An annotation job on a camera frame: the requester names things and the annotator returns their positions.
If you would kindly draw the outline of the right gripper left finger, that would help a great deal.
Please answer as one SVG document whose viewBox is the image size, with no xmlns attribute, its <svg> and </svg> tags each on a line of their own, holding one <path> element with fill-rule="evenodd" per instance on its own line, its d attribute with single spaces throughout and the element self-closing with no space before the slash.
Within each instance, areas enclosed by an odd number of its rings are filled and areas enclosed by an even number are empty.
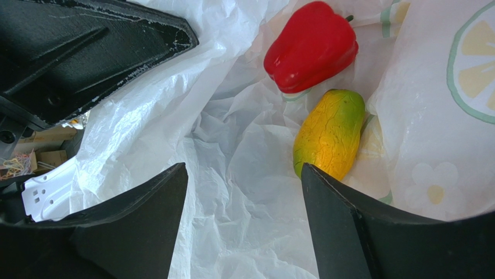
<svg viewBox="0 0 495 279">
<path fill-rule="evenodd" d="M 59 221 L 24 211 L 27 176 L 1 182 L 2 278 L 167 278 L 188 174 L 177 163 Z"/>
</svg>

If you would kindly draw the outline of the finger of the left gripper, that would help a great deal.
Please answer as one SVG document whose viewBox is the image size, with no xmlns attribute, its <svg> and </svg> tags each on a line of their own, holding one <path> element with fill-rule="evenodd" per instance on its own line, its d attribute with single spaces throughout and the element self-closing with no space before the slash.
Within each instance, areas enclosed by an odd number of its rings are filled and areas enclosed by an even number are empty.
<svg viewBox="0 0 495 279">
<path fill-rule="evenodd" d="M 199 45 L 184 18 L 128 1 L 2 1 L 1 115 L 46 130 Z"/>
</svg>

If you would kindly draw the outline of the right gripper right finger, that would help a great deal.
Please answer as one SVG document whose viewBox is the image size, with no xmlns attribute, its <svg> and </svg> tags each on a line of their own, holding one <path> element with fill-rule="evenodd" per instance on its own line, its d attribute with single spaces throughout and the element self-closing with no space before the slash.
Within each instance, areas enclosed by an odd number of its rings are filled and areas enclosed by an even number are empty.
<svg viewBox="0 0 495 279">
<path fill-rule="evenodd" d="M 320 278 L 493 278 L 494 213 L 405 212 L 306 163 L 302 190 Z"/>
</svg>

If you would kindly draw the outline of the yellow green papaya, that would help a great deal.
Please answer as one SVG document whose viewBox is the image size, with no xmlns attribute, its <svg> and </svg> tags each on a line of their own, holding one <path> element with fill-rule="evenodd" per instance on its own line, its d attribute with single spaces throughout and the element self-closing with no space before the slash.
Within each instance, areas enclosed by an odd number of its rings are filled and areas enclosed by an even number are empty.
<svg viewBox="0 0 495 279">
<path fill-rule="evenodd" d="M 305 163 L 342 180 L 354 165 L 365 118 L 363 97 L 350 90 L 327 91 L 303 122 L 293 144 L 293 167 Z"/>
</svg>

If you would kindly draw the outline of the red bell pepper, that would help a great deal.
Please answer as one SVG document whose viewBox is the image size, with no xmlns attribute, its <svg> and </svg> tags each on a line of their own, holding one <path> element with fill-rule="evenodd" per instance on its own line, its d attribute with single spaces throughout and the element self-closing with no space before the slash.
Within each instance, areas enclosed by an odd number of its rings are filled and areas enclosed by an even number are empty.
<svg viewBox="0 0 495 279">
<path fill-rule="evenodd" d="M 264 58 L 264 69 L 278 89 L 298 94 L 349 67 L 358 54 L 353 19 L 323 1 L 298 9 Z"/>
</svg>

